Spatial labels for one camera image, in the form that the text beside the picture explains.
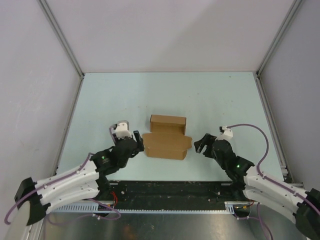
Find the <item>brown cardboard box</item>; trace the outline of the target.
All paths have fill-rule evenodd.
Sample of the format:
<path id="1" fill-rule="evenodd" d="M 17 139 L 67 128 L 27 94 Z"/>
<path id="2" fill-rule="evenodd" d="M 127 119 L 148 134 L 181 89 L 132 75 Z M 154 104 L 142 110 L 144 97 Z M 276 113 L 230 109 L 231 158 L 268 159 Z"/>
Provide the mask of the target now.
<path id="1" fill-rule="evenodd" d="M 192 147 L 186 125 L 186 117 L 152 114 L 149 133 L 142 135 L 145 154 L 150 158 L 184 160 Z"/>

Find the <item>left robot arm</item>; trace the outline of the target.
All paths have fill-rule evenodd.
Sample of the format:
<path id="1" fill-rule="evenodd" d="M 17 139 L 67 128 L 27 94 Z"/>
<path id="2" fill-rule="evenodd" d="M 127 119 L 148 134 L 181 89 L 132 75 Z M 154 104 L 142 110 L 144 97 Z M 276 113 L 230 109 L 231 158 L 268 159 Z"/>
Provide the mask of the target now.
<path id="1" fill-rule="evenodd" d="M 14 196 L 15 207 L 20 209 L 29 203 L 26 225 L 44 219 L 53 210 L 80 200 L 105 200 L 111 186 L 107 179 L 124 168 L 130 158 L 144 151 L 144 141 L 135 130 L 124 137 L 115 135 L 113 146 L 89 153 L 84 163 L 61 174 L 35 181 L 24 179 Z"/>

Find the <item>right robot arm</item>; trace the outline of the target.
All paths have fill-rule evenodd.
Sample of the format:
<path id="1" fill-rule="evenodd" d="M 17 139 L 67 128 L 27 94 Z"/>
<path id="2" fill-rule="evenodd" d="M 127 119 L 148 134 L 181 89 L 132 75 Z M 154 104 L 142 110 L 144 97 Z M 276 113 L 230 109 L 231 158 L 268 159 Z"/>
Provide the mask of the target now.
<path id="1" fill-rule="evenodd" d="M 320 238 L 320 192 L 307 191 L 258 170 L 253 162 L 236 155 L 230 137 L 205 134 L 194 142 L 195 151 L 214 159 L 232 180 L 231 196 L 261 203 L 289 219 L 305 237 Z"/>

